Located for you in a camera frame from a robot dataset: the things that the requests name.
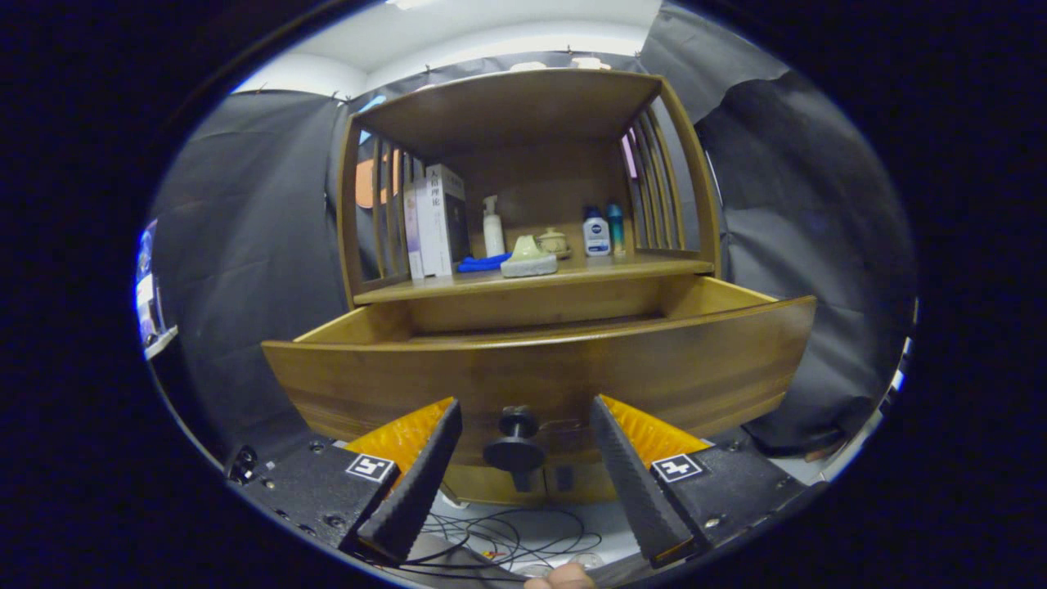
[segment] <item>wooden drawer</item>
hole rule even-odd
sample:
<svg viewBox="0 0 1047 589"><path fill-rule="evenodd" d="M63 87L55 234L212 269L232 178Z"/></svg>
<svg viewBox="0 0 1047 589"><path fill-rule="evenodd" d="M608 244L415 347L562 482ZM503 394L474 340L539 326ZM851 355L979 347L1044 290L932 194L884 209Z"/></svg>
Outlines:
<svg viewBox="0 0 1047 589"><path fill-rule="evenodd" d="M485 467L502 409L518 405L551 465L592 465L599 393L699 437L777 408L814 314L812 297L651 276L376 303L263 349L319 433L351 440L450 395L464 420L452 465Z"/></svg>

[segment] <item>lotion bottle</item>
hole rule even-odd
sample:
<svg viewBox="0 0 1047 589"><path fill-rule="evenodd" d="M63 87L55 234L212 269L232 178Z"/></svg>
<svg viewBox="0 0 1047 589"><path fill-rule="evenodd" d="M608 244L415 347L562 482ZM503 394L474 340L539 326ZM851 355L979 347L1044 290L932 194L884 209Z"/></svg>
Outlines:
<svg viewBox="0 0 1047 589"><path fill-rule="evenodd" d="M606 255L610 253L610 231L607 221L600 216L596 206L585 207L585 222L582 223L582 239L585 241L586 255Z"/></svg>
<svg viewBox="0 0 1047 589"><path fill-rule="evenodd" d="M497 200L496 194L484 199L484 247L487 248L488 257L506 252L506 239L502 234L502 217L494 212Z"/></svg>

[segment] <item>white book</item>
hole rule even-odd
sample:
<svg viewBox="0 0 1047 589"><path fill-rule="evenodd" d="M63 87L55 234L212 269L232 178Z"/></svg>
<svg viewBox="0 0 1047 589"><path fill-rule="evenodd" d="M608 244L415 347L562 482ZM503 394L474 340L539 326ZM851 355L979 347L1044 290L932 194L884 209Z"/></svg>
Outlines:
<svg viewBox="0 0 1047 589"><path fill-rule="evenodd" d="M446 165L425 168L425 202L418 205L422 265L426 275L450 275L469 254L465 222L465 183Z"/></svg>
<svg viewBox="0 0 1047 589"><path fill-rule="evenodd" d="M411 279L425 277L425 270L422 266L422 242L418 233L418 181L422 175L421 164L413 164L411 169L415 179L404 182L403 188L403 226L404 236L407 239L407 265L410 268Z"/></svg>

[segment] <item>human hand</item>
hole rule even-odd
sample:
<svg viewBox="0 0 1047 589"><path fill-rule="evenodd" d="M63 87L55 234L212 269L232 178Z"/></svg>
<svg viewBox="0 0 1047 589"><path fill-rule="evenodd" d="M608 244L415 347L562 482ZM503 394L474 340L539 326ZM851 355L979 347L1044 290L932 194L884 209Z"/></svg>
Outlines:
<svg viewBox="0 0 1047 589"><path fill-rule="evenodd" d="M544 579L530 579L524 589L597 589L578 563L567 563L553 569Z"/></svg>

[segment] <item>drawer knob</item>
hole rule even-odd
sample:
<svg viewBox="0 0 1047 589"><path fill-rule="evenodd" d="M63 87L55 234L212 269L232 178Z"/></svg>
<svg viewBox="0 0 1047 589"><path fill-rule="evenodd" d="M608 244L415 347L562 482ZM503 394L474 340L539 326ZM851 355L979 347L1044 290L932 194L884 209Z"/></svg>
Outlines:
<svg viewBox="0 0 1047 589"><path fill-rule="evenodd" d="M506 436L484 447L488 465L510 473L527 473L545 461L545 451L528 439L538 432L538 421L527 407L504 409L498 430Z"/></svg>

